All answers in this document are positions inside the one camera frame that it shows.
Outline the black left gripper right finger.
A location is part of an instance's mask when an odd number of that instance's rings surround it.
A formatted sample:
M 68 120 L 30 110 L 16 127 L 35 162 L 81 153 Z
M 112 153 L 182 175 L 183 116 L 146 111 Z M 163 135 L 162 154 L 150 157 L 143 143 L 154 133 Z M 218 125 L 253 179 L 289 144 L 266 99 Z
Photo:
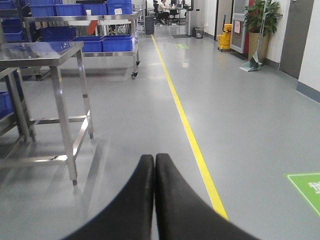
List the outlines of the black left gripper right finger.
M 167 153 L 155 159 L 155 211 L 161 240 L 254 240 L 205 203 Z

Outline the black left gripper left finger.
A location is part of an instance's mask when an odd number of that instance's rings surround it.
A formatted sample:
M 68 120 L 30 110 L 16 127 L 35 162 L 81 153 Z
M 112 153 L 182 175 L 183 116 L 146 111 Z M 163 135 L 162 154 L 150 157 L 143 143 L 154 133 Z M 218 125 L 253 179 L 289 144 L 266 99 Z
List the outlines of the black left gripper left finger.
M 150 240 L 154 205 L 154 158 L 143 154 L 117 196 L 66 240 Z

